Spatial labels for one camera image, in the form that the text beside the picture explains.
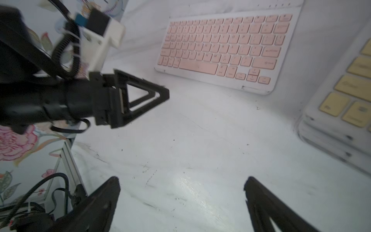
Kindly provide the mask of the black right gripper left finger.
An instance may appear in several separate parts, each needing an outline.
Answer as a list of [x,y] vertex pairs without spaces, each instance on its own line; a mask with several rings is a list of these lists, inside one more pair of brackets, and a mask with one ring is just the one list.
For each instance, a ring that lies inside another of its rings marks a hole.
[[108,232],[120,194],[119,178],[111,177],[48,232]]

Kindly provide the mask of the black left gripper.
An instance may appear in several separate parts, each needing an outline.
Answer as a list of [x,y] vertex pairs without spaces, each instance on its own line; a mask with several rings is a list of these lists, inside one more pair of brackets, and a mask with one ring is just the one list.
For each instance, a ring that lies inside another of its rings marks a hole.
[[[1,125],[24,134],[41,122],[94,117],[97,125],[124,127],[170,98],[170,91],[123,71],[92,72],[90,80],[61,81],[53,86],[1,85]],[[128,88],[146,95],[133,101]]]

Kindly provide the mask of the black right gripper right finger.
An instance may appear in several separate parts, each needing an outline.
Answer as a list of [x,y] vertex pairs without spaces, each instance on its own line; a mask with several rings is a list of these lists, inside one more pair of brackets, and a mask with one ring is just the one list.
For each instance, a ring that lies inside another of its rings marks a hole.
[[274,232],[273,222],[282,232],[317,232],[314,226],[296,214],[256,178],[244,185],[246,205],[255,232]]

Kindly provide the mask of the white keyboard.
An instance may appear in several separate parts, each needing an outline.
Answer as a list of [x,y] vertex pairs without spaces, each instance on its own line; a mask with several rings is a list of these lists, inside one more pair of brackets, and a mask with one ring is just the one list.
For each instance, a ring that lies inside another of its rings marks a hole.
[[347,166],[371,176],[371,156],[300,121],[296,125],[296,134],[305,143],[341,161]]

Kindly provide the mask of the yellow keyboard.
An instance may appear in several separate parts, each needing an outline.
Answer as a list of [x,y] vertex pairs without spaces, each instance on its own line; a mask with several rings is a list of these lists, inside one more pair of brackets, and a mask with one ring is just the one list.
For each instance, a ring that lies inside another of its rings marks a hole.
[[307,104],[303,119],[363,153],[371,152],[371,24],[339,58]]

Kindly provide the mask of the pink keyboard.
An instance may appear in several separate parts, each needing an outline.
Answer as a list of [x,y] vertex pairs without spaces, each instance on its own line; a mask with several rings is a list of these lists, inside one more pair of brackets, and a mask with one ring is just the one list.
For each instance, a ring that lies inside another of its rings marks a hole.
[[303,1],[213,1],[176,8],[155,70],[268,95],[283,66]]

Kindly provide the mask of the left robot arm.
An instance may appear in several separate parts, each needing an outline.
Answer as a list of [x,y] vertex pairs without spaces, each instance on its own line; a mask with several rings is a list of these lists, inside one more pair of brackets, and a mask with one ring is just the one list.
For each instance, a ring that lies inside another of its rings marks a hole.
[[24,134],[33,124],[64,120],[124,127],[167,101],[167,88],[126,72],[102,74],[108,50],[119,47],[125,27],[93,9],[88,18],[65,17],[64,37],[48,56],[33,44],[21,12],[1,6],[1,125]]

